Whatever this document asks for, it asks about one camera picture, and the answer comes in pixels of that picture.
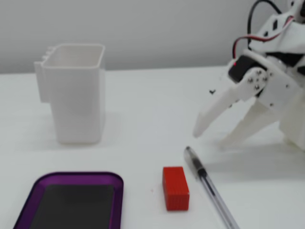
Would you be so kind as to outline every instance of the cable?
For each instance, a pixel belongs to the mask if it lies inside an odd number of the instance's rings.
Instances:
[[[274,38],[278,37],[289,25],[290,23],[293,21],[294,17],[293,16],[289,16],[287,19],[286,19],[286,22],[283,26],[283,29],[276,35],[272,36],[272,37],[268,37],[268,38],[265,38],[265,37],[258,37],[258,36],[255,36],[255,35],[246,35],[246,36],[243,36],[243,37],[239,37],[237,38],[235,41],[234,41],[234,44],[233,44],[233,59],[236,58],[236,46],[237,46],[237,43],[241,40],[241,39],[249,39],[249,40],[255,40],[255,41],[260,41],[260,42],[268,42],[268,41],[271,41],[273,40]]]
[[[257,5],[258,5],[259,3],[261,3],[261,2],[266,2],[266,3],[268,3],[269,5],[271,5],[271,6],[273,7],[273,9],[274,9],[278,14],[281,14],[281,13],[282,13],[281,10],[280,10],[273,2],[271,2],[270,0],[257,0],[257,1],[253,4],[253,6],[252,6],[252,8],[251,8],[251,10],[250,10],[250,13],[249,13],[247,34],[251,34],[251,23],[252,23],[253,13],[254,13],[254,10],[255,10],[255,8],[257,7]]]

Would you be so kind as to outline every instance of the red block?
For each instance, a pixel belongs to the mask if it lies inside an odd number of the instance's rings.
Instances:
[[[187,211],[190,192],[182,167],[163,168],[163,190],[168,211]]]

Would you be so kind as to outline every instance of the white table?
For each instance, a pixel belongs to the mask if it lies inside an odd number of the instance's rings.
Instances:
[[[122,229],[219,229],[222,222],[183,160],[192,146],[242,229],[305,228],[305,154],[277,125],[227,150],[217,147],[251,103],[235,104],[193,139],[199,107],[224,68],[107,72],[107,122],[92,146],[56,142],[33,74],[0,76],[0,228],[11,229],[37,178],[54,171],[112,171],[124,179]],[[168,213],[162,168],[184,166],[188,212]]]

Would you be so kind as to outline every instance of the robotic arm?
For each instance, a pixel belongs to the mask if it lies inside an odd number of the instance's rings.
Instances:
[[[228,66],[234,85],[199,112],[195,137],[233,103],[255,97],[254,105],[222,144],[237,144],[280,121],[281,131],[305,150],[305,1],[289,0],[288,4],[290,10],[271,16],[257,35],[236,39],[234,60]],[[251,43],[236,59],[240,39],[250,39]]]

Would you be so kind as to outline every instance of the white cup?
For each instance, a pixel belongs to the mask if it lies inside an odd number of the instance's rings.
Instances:
[[[50,103],[57,140],[100,141],[105,123],[105,47],[61,44],[35,62],[40,99]]]

